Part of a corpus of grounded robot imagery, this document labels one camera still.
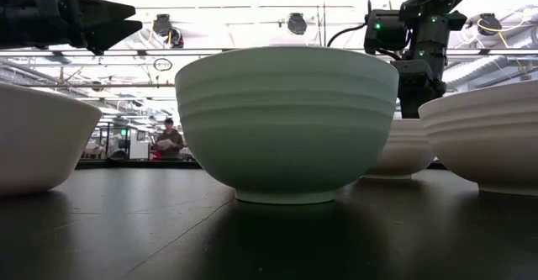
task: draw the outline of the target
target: dark table surface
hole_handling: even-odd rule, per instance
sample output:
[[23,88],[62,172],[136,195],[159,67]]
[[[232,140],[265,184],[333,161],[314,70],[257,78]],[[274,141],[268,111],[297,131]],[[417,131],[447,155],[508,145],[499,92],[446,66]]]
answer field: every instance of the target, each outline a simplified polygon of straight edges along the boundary
[[538,279],[538,199],[425,171],[274,206],[201,170],[98,169],[0,200],[0,279],[121,278]]

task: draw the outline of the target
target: white bowl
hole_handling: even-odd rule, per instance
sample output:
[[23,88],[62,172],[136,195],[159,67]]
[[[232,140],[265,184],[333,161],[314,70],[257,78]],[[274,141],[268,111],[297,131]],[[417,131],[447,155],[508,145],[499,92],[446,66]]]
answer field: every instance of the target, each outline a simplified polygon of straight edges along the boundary
[[483,191],[538,196],[538,81],[486,87],[419,108],[430,146]]
[[258,203],[320,203],[375,164],[398,72],[348,50],[264,47],[194,61],[176,76],[200,165]]
[[67,96],[0,83],[0,196],[63,183],[100,117]]
[[419,119],[395,119],[375,167],[364,177],[379,179],[410,179],[424,170],[434,153]]

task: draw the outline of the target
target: ceramic bowl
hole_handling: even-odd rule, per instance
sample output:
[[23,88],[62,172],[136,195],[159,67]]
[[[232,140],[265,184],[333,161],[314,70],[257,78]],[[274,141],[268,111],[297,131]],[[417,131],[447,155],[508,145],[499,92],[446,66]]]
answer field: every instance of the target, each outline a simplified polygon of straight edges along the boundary
[[398,72],[348,50],[263,47],[194,61],[176,76],[200,165],[257,203],[321,203],[375,164]]
[[410,179],[412,174],[424,170],[434,157],[419,119],[395,119],[376,166],[364,177]]
[[483,191],[538,196],[538,81],[486,87],[419,108],[430,146]]
[[100,117],[67,96],[0,83],[0,196],[63,183]]

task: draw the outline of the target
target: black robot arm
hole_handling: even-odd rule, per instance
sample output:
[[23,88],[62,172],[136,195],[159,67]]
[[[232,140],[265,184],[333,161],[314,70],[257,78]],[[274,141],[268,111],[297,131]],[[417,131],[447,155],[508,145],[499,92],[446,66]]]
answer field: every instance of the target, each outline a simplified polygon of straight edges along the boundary
[[367,15],[365,50],[403,50],[393,61],[400,75],[398,98],[403,118],[418,118],[423,103],[440,98],[450,32],[461,30],[467,17],[450,11],[462,0],[408,0],[399,10],[372,10]]
[[142,28],[135,8],[103,0],[0,0],[0,49],[69,44],[96,55]]

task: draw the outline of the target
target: man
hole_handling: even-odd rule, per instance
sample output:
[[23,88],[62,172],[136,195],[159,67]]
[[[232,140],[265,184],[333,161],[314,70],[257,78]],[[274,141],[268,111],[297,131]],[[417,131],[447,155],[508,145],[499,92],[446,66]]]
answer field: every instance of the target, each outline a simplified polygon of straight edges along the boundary
[[166,146],[159,146],[161,159],[179,159],[179,150],[183,148],[183,138],[177,132],[177,129],[174,129],[174,121],[172,119],[165,120],[165,131],[157,138],[157,144],[163,140],[170,140],[170,142]]

